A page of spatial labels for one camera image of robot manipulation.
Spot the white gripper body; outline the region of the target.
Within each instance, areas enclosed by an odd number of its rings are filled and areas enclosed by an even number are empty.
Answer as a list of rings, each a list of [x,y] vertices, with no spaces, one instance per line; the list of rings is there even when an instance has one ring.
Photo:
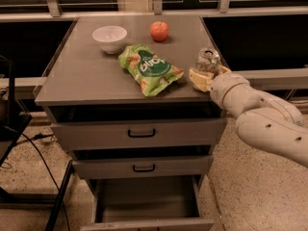
[[[224,73],[217,76],[210,85],[210,97],[221,108],[226,94],[237,85],[250,85],[242,75],[235,73]]]

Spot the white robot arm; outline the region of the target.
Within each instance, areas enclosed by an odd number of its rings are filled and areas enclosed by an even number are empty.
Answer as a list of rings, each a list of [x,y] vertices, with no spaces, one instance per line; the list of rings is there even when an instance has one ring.
[[[300,110],[243,76],[226,71],[218,76],[189,70],[193,86],[210,93],[221,109],[236,119],[236,133],[247,145],[308,167],[308,128]]]

